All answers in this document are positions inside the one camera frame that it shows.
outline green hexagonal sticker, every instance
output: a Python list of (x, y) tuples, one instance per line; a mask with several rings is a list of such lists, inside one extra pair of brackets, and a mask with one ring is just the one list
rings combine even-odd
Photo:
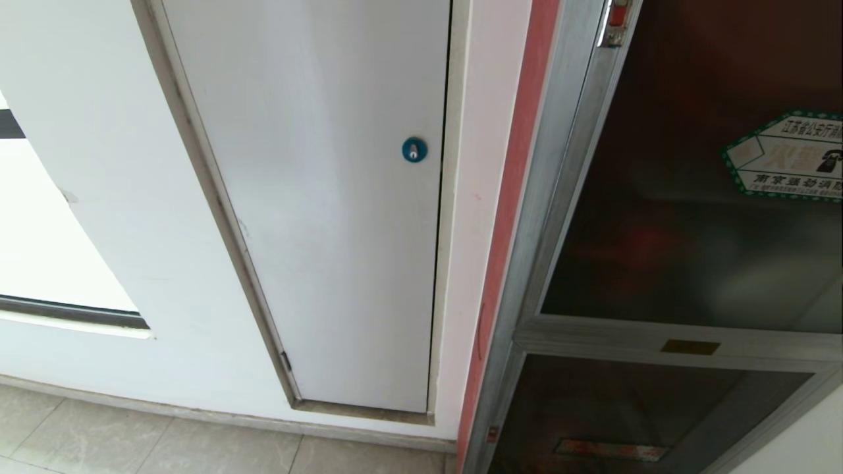
[(794, 110), (720, 150), (743, 194), (840, 202), (843, 116)]

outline baseboard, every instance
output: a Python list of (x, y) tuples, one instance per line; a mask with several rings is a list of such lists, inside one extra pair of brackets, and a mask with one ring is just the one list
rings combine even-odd
[(346, 441), (357, 441), (360, 443), (381, 444), (399, 448), (411, 448), (413, 450), (436, 451), (443, 453), (455, 453), (456, 443), (453, 440), (424, 438), (422, 436), (407, 436), (404, 434), (390, 434), (366, 429), (344, 428), (315, 423), (301, 423), (276, 420), (272, 418), (251, 417), (234, 413), (209, 412), (195, 408), (177, 407), (154, 401), (135, 400), (112, 396), (91, 391), (81, 391), (60, 387), (57, 385), (43, 384), (32, 380), (19, 379), (8, 375), (0, 374), (0, 384), (10, 385), (24, 390), (38, 391), (53, 396), (63, 396), (73, 400), (98, 403), (108, 407), (124, 408), (137, 412), (154, 413), (167, 417), (186, 418), (190, 420), (222, 423), (246, 428), (267, 429), (270, 431), (282, 431), (284, 433), (306, 434), (308, 436), (319, 436), (321, 438), (344, 439)]

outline white door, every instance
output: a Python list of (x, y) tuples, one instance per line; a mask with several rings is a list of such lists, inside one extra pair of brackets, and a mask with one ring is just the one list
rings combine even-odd
[(448, 0), (164, 6), (302, 397), (425, 412)]

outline floor tile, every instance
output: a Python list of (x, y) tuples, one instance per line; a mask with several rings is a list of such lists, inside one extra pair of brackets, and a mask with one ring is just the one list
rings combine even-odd
[(445, 456), (445, 474), (457, 474), (457, 455)]
[(305, 436), (290, 474), (441, 474), (445, 455)]
[(11, 457), (64, 474), (134, 474), (170, 420), (65, 400)]
[(62, 400), (0, 385), (0, 456), (11, 455)]
[(0, 474), (56, 474), (56, 472), (0, 457)]
[(287, 474), (300, 434), (175, 419), (138, 474)]

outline red wall trim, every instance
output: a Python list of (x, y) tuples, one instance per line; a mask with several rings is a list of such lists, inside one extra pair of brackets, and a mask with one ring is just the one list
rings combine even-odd
[(524, 59), (521, 63), (507, 157), (503, 165), (501, 191), (497, 200), (486, 278), (483, 282), (481, 310), (478, 316), (474, 350), (471, 353), (469, 376), (465, 386), (463, 411), (459, 420), (457, 466), (460, 468), (458, 472), (462, 472), (483, 370), (486, 367), (485, 358), (491, 340), (491, 329), (497, 318), (498, 299), (515, 230), (518, 202), (524, 186), (524, 173), (527, 169), (533, 130), (537, 122), (558, 11), (559, 0), (533, 0), (530, 10)]

